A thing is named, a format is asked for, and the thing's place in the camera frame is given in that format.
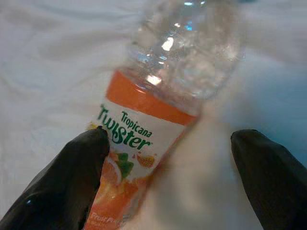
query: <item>plastic bottle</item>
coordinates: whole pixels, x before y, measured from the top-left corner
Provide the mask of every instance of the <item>plastic bottle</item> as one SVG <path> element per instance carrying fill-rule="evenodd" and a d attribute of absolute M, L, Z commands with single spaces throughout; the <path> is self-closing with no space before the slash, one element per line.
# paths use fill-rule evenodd
<path fill-rule="evenodd" d="M 111 152 L 85 230 L 115 230 L 133 216 L 161 158 L 201 113 L 240 55 L 231 0 L 153 0 L 90 127 Z"/>

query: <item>orange fruit illustration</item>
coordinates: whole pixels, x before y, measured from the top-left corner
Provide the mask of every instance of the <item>orange fruit illustration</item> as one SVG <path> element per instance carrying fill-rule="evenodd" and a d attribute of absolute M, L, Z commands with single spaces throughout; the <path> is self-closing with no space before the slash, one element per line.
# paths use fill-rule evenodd
<path fill-rule="evenodd" d="M 147 182 L 148 182 L 148 176 L 146 177 L 139 177 L 139 178 L 134 178 L 132 180 L 132 183 L 135 184 L 138 188 L 139 187 L 145 187 Z"/>
<path fill-rule="evenodd" d="M 118 155 L 113 151 L 110 151 L 109 158 L 111 158 L 113 161 L 118 161 Z"/>
<path fill-rule="evenodd" d="M 118 185 L 121 182 L 120 168 L 110 157 L 105 159 L 104 165 L 102 167 L 102 177 L 114 185 Z"/>
<path fill-rule="evenodd" d="M 117 194 L 117 188 L 115 185 L 108 182 L 105 178 L 101 177 L 100 187 L 96 194 L 93 206 L 97 204 L 106 204 L 113 199 Z"/>
<path fill-rule="evenodd" d="M 141 166 L 145 168 L 152 168 L 154 165 L 154 157 L 151 155 L 137 155 L 138 162 L 140 163 Z"/>

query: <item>white bedsheet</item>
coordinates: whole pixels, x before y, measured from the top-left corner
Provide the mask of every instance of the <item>white bedsheet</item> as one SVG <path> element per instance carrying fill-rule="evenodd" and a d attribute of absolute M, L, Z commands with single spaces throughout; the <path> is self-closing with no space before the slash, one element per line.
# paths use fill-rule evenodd
<path fill-rule="evenodd" d="M 84 131 L 146 0 L 0 0 L 0 218 Z M 307 3 L 243 4 L 245 57 L 126 230 L 260 230 L 230 150 L 255 128 L 307 166 Z"/>

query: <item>gloved finger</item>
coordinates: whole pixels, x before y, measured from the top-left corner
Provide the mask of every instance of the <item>gloved finger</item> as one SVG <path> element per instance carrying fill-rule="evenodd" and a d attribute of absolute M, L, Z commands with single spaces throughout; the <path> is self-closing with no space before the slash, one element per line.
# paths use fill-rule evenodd
<path fill-rule="evenodd" d="M 264 230 L 307 229 L 307 169 L 256 130 L 231 136 L 245 192 Z"/>
<path fill-rule="evenodd" d="M 110 150 L 98 127 L 68 142 L 0 221 L 1 230 L 81 230 L 100 186 Z"/>

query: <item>white fabric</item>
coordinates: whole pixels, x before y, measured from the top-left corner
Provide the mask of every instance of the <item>white fabric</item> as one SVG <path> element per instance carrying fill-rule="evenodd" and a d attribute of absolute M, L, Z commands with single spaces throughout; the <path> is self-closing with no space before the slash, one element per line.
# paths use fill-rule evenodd
<path fill-rule="evenodd" d="M 0 0 L 0 218 L 84 131 L 146 0 Z M 260 230 L 230 150 L 255 128 L 307 166 L 305 0 L 243 5 L 245 57 L 126 230 Z"/>

